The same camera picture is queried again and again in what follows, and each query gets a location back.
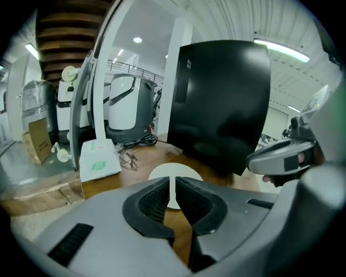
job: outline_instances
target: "ceiling light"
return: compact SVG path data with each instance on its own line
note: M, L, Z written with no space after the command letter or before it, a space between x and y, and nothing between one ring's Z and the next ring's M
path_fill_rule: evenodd
M134 38L134 42L136 43L141 43L142 42L142 39L140 37L135 37Z
M304 63L306 63L310 60L310 58L307 55L305 55L301 52L298 52L297 50L294 50L292 48L289 48L287 46L278 44L278 43L264 41L262 39L254 39L254 42L258 43L258 44L266 45L268 49L275 50L275 51L278 51L280 53L284 53L284 54L289 55L293 58L296 58L296 59L298 59Z
M292 107L292 106L287 106L287 108L289 108L289 109L291 109L291 110L294 110L294 111L296 111L297 113L300 113L300 112L301 112L300 110L298 110L298 109L296 109L296 108L294 108L294 107Z
M31 43L28 43L25 45L25 48L27 48L27 50L35 57L39 60L38 58L38 52L36 51L36 49L32 46Z

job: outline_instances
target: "wooden staircase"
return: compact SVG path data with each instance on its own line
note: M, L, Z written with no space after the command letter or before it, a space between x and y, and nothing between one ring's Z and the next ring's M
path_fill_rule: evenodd
M68 65L80 67L112 0L56 0L38 7L36 42L43 78L56 87Z

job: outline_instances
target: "green logo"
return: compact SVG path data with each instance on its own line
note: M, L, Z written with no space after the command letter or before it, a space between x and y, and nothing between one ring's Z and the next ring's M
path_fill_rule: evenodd
M92 165L91 170L101 170L106 166L106 161L96 162Z

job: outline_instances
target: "black monitor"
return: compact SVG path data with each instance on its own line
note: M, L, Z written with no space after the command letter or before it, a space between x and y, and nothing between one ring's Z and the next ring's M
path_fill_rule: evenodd
M180 48L168 143L222 173L241 175L268 111L265 46L208 41Z

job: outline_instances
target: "black cable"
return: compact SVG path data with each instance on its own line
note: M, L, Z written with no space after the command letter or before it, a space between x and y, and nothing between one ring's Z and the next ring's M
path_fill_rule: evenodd
M156 144L157 140L158 140L157 136L155 136L153 134L146 134L145 136L143 136L139 140L127 139L127 140L123 140L121 142L121 144L123 145L123 147L125 149L128 149L128 148L133 148L133 147L140 145L140 144L153 146Z

